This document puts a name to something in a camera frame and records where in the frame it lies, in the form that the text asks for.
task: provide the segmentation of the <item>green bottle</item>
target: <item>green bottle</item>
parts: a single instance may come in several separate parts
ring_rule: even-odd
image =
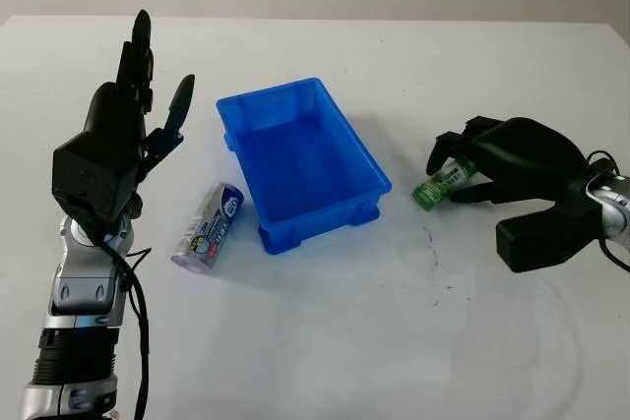
[[[458,157],[436,172],[424,184],[417,186],[411,195],[425,210],[431,210],[453,191],[464,187],[476,174],[476,166],[467,157]]]

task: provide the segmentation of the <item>white table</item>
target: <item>white table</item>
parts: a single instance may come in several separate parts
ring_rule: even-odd
[[[115,78],[132,18],[14,17],[0,28],[0,405],[18,410],[60,258],[52,151]],[[435,137],[526,115],[630,171],[628,46],[598,25],[154,19],[154,112],[197,75],[184,144],[140,189],[151,322],[147,418],[584,419],[630,416],[630,277],[596,245],[513,274],[499,219],[542,203],[418,211]],[[267,255],[218,98],[317,76],[390,177],[381,217]],[[246,193],[213,276],[169,261],[217,180]],[[117,346],[132,418],[137,324]]]

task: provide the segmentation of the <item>plastic tray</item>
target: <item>plastic tray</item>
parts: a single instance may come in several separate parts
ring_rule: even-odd
[[[217,109],[267,252],[378,218],[392,184],[319,79],[223,98]]]

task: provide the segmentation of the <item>robotic hand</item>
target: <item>robotic hand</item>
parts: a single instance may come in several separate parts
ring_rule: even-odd
[[[590,163],[596,153],[607,158]],[[497,251],[511,270],[559,265],[595,239],[614,263],[630,270],[605,246],[610,239],[630,252],[630,178],[619,175],[608,153],[584,157],[567,138],[528,118],[476,117],[461,135],[437,138],[426,172],[432,175],[448,157],[461,156],[492,182],[456,191],[452,202],[554,202],[548,210],[498,223]]]
[[[54,152],[52,194],[67,213],[60,231],[63,257],[21,420],[94,420],[114,407],[114,346],[126,292],[140,325],[142,382],[134,418],[144,416],[149,389],[147,306],[140,281],[124,257],[134,256],[128,251],[133,243],[131,220],[142,211],[138,185],[182,142],[179,128],[195,83],[192,75],[183,79],[164,128],[146,136],[144,115],[153,102],[150,38],[151,20],[143,10],[131,41],[123,45],[116,82],[98,88],[84,131]]]

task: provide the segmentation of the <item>black cable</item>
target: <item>black cable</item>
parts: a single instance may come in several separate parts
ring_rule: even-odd
[[[131,267],[131,270],[135,271],[138,265],[142,262],[144,258],[147,257],[151,250],[152,248],[146,248],[142,251],[137,251],[136,253],[127,253],[127,257],[142,255],[140,258],[138,258],[138,260],[136,260],[136,263],[134,263],[134,266]],[[138,312],[136,301],[134,299],[134,293],[131,290],[129,291],[129,303],[131,304],[131,309],[134,311],[134,314],[136,314],[136,317],[140,318],[140,313]]]
[[[131,287],[136,291],[136,297],[138,298],[138,325],[140,327],[140,359],[142,380],[140,382],[140,389],[138,390],[138,400],[136,402],[136,412],[134,414],[134,420],[142,420],[145,416],[147,409],[147,399],[149,397],[149,316],[147,313],[147,302],[145,300],[145,293],[142,290],[142,284],[140,280],[130,268],[127,262],[116,251],[110,248],[105,243],[100,243],[100,248],[111,257],[112,260],[125,272],[127,279],[131,283]]]
[[[612,154],[610,154],[608,151],[605,151],[605,150],[595,150],[595,151],[593,151],[591,154],[589,154],[587,156],[587,162],[590,163],[591,159],[593,159],[593,156],[595,156],[596,154],[603,154],[608,159],[610,159],[612,161],[612,164],[614,164],[614,172],[615,172],[615,174],[617,176],[621,174],[619,172],[619,166],[617,166],[617,161],[614,160],[614,157],[612,157]]]
[[[601,251],[606,255],[606,257],[609,258],[613,263],[618,265],[623,270],[627,270],[628,272],[630,272],[630,266],[626,265],[623,261],[621,261],[619,258],[617,258],[616,256],[612,254],[612,252],[606,245],[605,239],[603,238],[599,239],[599,247],[601,248]]]

